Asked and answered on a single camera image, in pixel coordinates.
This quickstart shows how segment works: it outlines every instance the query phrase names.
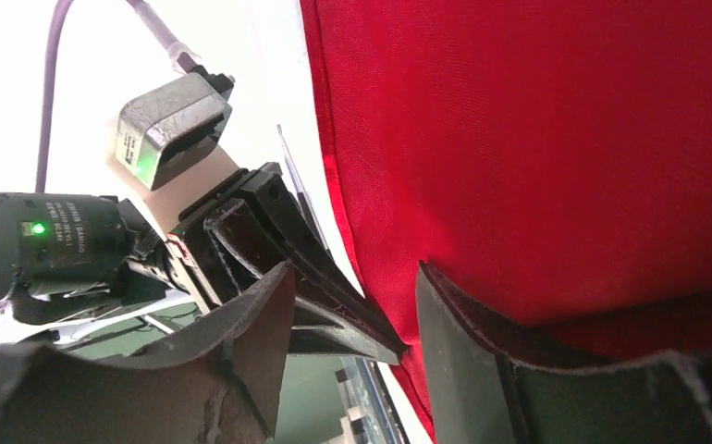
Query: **red fabric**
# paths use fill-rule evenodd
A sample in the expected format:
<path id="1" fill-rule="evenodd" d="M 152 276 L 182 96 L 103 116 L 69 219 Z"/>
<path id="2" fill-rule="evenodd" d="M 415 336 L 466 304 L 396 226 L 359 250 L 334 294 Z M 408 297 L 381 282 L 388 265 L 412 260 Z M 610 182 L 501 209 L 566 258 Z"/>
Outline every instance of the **red fabric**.
<path id="1" fill-rule="evenodd" d="M 301 3 L 338 224 L 429 430 L 419 260 L 594 352 L 712 346 L 712 313 L 569 323 L 712 290 L 712 2 Z"/>

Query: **wire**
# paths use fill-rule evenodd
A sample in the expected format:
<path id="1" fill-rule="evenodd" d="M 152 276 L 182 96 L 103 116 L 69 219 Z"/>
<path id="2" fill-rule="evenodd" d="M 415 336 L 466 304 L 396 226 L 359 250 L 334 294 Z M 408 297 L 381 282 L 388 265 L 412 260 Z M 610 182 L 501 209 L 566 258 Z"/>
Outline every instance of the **wire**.
<path id="1" fill-rule="evenodd" d="M 43 72 L 43 111 L 40 122 L 40 146 L 38 147 L 37 175 L 35 176 L 35 192 L 45 192 L 46 176 L 48 174 L 48 152 L 51 146 L 51 117 L 54 113 L 54 87 L 56 83 L 56 60 L 59 54 L 59 40 L 62 27 L 68 16 L 73 0 L 59 0 L 54 7 L 51 26 L 48 29 L 48 40 L 45 44 L 45 69 Z"/>
<path id="2" fill-rule="evenodd" d="M 175 316 L 157 316 L 157 317 L 159 317 L 161 319 L 165 319 L 166 321 L 173 321 L 175 319 L 181 319 L 181 318 L 187 317 L 189 315 L 195 315 L 198 312 L 199 312 L 198 307 L 195 307 L 194 309 L 188 311 L 187 313 L 177 314 Z"/>
<path id="3" fill-rule="evenodd" d="M 152 327 L 148 322 L 146 322 L 143 317 L 138 316 L 134 317 L 133 319 L 141 323 L 141 325 L 135 331 L 138 331 L 139 333 L 147 333 L 150 331 L 154 331 L 154 327 Z"/>
<path id="4" fill-rule="evenodd" d="M 125 336 L 125 335 L 135 332 L 135 331 L 141 331 L 142 328 L 143 328 L 143 326 L 128 327 L 128 328 L 125 328 L 125 329 L 122 329 L 119 331 L 115 331 L 113 333 L 105 333 L 101 336 L 97 336 L 92 339 L 87 339 L 87 340 L 83 340 L 81 342 L 76 342 L 76 343 L 70 344 L 68 346 L 58 346 L 57 348 L 59 350 L 64 350 L 67 353 L 75 352 L 75 351 L 80 350 L 84 347 L 89 347 L 90 345 L 99 344 L 101 342 L 106 342 L 107 340 L 111 340 L 111 339 L 121 338 L 122 336 Z"/>
<path id="5" fill-rule="evenodd" d="M 174 43 L 178 45 L 180 53 L 174 58 L 176 63 L 185 72 L 190 72 L 193 67 L 198 65 L 196 57 L 190 52 L 190 48 L 180 43 L 173 36 L 173 33 L 166 27 L 165 23 L 157 17 L 151 7 L 143 0 L 127 0 L 128 4 L 138 12 L 139 6 L 141 10 L 152 12 L 151 20 L 144 21 L 144 24 L 150 28 L 155 38 L 159 40 L 161 34 L 173 38 Z M 38 146 L 37 173 L 35 175 L 35 192 L 45 192 L 45 182 L 48 176 L 48 155 L 51 147 L 51 123 L 54 113 L 54 87 L 56 84 L 56 60 L 59 58 L 59 41 L 62 37 L 62 28 L 65 25 L 65 18 L 68 16 L 70 6 L 73 0 L 58 0 L 54 7 L 54 15 L 51 17 L 51 25 L 48 29 L 48 40 L 45 43 L 45 68 L 43 71 L 43 109 L 41 113 L 40 123 L 40 143 Z"/>

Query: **sticker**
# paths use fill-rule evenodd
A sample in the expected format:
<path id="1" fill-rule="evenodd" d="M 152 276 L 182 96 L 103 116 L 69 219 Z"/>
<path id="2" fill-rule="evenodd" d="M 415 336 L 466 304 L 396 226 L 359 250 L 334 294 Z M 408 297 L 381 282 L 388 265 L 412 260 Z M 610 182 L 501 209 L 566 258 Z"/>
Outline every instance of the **sticker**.
<path id="1" fill-rule="evenodd" d="M 21 222 L 21 235 L 24 237 L 34 236 L 32 233 L 32 223 Z"/>
<path id="2" fill-rule="evenodd" d="M 117 159 L 133 173 L 138 168 L 138 155 L 141 150 L 141 135 L 127 125 L 123 125 L 117 134 Z"/>
<path id="3" fill-rule="evenodd" d="M 79 209 L 72 202 L 46 202 L 45 208 L 51 218 L 51 239 L 60 248 L 85 254 L 89 247 L 86 228 Z"/>

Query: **white wall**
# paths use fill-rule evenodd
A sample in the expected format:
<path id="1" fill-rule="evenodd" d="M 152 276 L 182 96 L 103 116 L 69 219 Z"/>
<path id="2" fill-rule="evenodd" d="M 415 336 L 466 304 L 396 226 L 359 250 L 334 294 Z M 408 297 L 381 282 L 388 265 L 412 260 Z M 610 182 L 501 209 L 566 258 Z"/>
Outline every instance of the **white wall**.
<path id="1" fill-rule="evenodd" d="M 282 125 L 335 260 L 355 284 L 325 186 L 298 0 L 151 3 L 210 71 L 236 78 L 234 113 L 221 145 L 239 165 L 281 161 L 275 126 Z M 34 185 L 43 54 L 54 4 L 0 1 L 0 191 L 31 192 Z M 59 50 L 46 190 L 121 194 L 104 167 L 105 123 L 127 100 L 177 75 L 126 2 L 77 0 Z M 417 422 L 408 426 L 428 442 Z"/>

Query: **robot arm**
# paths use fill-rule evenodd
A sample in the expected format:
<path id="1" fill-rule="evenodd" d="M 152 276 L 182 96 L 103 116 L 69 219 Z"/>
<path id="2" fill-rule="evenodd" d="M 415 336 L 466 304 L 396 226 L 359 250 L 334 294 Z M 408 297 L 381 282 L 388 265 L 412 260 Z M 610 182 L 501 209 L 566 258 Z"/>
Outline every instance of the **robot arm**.
<path id="1" fill-rule="evenodd" d="M 258 442 L 274 432 L 286 354 L 397 364 L 405 352 L 314 236 L 278 164 L 239 168 L 216 145 L 233 80 L 191 71 L 119 114 L 107 164 L 129 201 L 0 193 L 0 299 L 42 324 L 124 314 L 170 287 L 205 316 L 97 364 L 0 346 L 11 369 L 0 372 L 0 442 L 139 442 L 149 429 L 152 442 Z"/>

